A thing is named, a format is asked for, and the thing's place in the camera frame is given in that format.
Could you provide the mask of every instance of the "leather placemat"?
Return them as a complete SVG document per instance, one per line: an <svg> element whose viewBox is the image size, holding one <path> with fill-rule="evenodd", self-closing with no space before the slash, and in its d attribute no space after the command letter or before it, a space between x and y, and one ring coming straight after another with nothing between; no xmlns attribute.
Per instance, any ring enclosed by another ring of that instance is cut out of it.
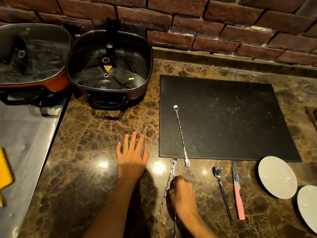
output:
<svg viewBox="0 0 317 238"><path fill-rule="evenodd" d="M159 156L302 161L271 84L161 75Z"/></svg>

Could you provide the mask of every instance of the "brown marble surface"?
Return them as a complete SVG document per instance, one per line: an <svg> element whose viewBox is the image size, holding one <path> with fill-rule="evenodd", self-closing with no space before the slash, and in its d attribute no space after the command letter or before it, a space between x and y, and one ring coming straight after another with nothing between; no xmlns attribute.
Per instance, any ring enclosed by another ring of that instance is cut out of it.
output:
<svg viewBox="0 0 317 238"><path fill-rule="evenodd" d="M147 94L119 120L108 120L104 112L91 109L85 97L72 98L45 164L29 210L19 232L25 237L81 237L117 182L115 147L124 134L145 135L150 159L140 186L132 196L125 237L150 237L171 168L170 159L159 153L159 76L192 76L222 80L272 83L279 104L303 163L290 163L299 187L317 185L317 133L304 106L317 105L317 79L247 72L175 61L154 60ZM219 165L234 224L230 225L212 168ZM184 160L176 164L176 175L193 183L199 213L219 237L317 237L301 220L295 197L276 199L260 187L256 162L236 162L244 204L244 221L236 216L231 161ZM174 222L164 204L158 224L160 237L173 237Z"/></svg>

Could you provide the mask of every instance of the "knife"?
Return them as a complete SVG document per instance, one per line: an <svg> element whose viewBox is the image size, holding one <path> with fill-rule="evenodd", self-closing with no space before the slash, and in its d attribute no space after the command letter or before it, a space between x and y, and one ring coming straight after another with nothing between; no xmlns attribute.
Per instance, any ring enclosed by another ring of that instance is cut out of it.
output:
<svg viewBox="0 0 317 238"><path fill-rule="evenodd" d="M240 182L239 182L239 176L237 172L237 168L234 162L232 162L232 176L233 176L233 184L235 189L235 199L236 199L236 207L238 212L239 220L244 220L244 209L243 204L240 196Z"/></svg>

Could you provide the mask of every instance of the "brick wall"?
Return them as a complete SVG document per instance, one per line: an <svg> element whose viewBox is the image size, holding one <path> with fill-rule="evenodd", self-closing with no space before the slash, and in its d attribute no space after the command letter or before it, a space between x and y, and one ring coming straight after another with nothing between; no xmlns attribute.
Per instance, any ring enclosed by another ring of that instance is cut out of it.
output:
<svg viewBox="0 0 317 238"><path fill-rule="evenodd" d="M89 31L107 17L157 46L317 66L317 0L0 0L0 25Z"/></svg>

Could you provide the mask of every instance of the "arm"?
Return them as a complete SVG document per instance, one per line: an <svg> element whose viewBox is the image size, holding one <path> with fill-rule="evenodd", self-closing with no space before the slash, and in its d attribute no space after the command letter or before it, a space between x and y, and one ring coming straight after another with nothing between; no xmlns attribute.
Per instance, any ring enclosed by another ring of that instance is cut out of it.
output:
<svg viewBox="0 0 317 238"><path fill-rule="evenodd" d="M134 150L136 135L136 132L133 132L130 146L128 143L129 135L125 135L122 154L121 143L118 143L118 184L105 208L83 238L122 238L134 186L142 176L149 159L147 149L144 150L143 158L141 157L143 135L140 136L137 147Z"/></svg>
<svg viewBox="0 0 317 238"><path fill-rule="evenodd" d="M173 208L188 231L195 238L217 238L198 214L193 185L183 176L176 176L174 183L169 191Z"/></svg>

